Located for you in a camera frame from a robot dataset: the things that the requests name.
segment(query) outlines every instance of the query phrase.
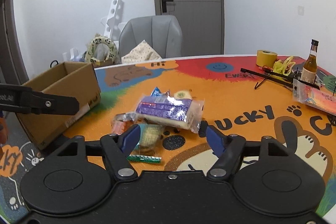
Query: chair backrest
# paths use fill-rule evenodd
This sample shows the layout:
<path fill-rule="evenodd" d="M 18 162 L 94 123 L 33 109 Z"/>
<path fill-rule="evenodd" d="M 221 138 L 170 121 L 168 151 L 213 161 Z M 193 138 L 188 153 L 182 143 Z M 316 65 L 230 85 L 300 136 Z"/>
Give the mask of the chair backrest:
<path fill-rule="evenodd" d="M 131 19 L 120 34 L 121 56 L 143 40 L 162 57 L 181 57 L 182 31 L 175 16 L 149 16 Z"/>

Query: glass bottle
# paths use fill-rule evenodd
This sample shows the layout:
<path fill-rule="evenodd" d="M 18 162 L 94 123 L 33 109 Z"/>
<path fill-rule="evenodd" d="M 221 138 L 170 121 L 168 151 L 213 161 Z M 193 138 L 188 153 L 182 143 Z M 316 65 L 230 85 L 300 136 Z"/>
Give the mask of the glass bottle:
<path fill-rule="evenodd" d="M 308 59 L 303 65 L 302 74 L 300 77 L 300 80 L 311 84 L 315 83 L 315 77 L 317 72 L 316 55 L 318 45 L 319 45 L 318 41 L 314 39 L 311 40 L 310 54 Z"/>

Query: door handle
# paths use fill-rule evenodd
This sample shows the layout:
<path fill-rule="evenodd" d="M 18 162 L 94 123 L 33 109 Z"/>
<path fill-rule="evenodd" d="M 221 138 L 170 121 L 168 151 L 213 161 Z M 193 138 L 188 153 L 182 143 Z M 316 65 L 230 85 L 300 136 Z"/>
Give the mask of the door handle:
<path fill-rule="evenodd" d="M 167 2 L 174 2 L 174 0 L 161 0 L 163 13 L 167 12 Z"/>

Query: bottle cap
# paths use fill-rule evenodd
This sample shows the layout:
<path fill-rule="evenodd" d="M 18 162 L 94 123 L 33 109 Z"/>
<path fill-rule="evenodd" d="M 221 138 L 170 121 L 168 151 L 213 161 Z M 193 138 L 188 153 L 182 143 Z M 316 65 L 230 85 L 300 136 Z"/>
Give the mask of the bottle cap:
<path fill-rule="evenodd" d="M 311 44 L 314 45 L 314 46 L 318 46 L 319 42 L 317 40 L 312 39 Z"/>

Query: wall outlet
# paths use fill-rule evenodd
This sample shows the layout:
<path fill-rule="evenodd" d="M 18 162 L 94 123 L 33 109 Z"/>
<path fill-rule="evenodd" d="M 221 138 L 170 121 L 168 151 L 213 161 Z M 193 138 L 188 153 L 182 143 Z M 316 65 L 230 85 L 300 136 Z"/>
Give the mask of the wall outlet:
<path fill-rule="evenodd" d="M 297 14 L 299 16 L 304 16 L 305 15 L 305 7 L 304 6 L 298 6 L 297 7 Z"/>

